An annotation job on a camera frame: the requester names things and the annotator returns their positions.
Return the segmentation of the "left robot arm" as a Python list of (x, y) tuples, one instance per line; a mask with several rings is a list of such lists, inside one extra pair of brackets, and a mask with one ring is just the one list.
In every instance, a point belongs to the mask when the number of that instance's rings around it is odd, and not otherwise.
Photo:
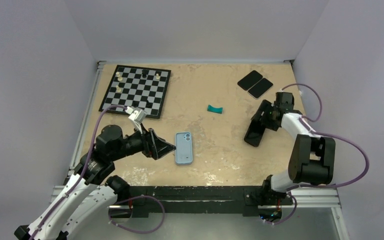
[(130, 202), (130, 185), (110, 174), (114, 162), (143, 153), (159, 160), (173, 152), (175, 145), (158, 137), (151, 128), (135, 130), (124, 136), (118, 125), (107, 125), (96, 137), (69, 177), (63, 191), (35, 221), (19, 226), (14, 235), (19, 240), (72, 240), (99, 211), (116, 203)]

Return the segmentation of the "light blue phone case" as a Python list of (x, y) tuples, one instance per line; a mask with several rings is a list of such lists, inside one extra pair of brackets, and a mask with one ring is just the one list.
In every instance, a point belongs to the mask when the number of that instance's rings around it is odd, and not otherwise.
[(175, 163), (179, 166), (190, 165), (193, 162), (193, 143), (190, 132), (177, 132), (175, 140)]

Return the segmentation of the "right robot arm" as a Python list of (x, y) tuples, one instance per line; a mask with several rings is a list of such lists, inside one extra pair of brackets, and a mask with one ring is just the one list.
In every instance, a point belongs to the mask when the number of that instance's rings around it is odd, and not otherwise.
[(290, 92), (277, 92), (274, 102), (264, 99), (251, 118), (244, 137), (247, 144), (258, 147), (265, 130), (283, 128), (294, 139), (287, 170), (269, 175), (263, 181), (260, 196), (268, 204), (285, 198), (287, 191), (299, 184), (318, 187), (330, 184), (333, 179), (335, 140), (314, 133), (294, 106), (295, 98)]

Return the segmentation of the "black phone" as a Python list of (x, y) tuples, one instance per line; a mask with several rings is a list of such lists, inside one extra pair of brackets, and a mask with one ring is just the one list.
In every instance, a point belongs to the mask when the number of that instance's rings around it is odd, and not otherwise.
[(244, 91), (248, 91), (251, 87), (253, 87), (255, 84), (257, 84), (262, 78), (263, 78), (263, 75), (261, 73), (259, 73), (256, 70), (252, 70), (250, 73), (248, 73), (242, 79), (240, 79), (237, 82), (237, 85), (240, 88), (242, 88)]

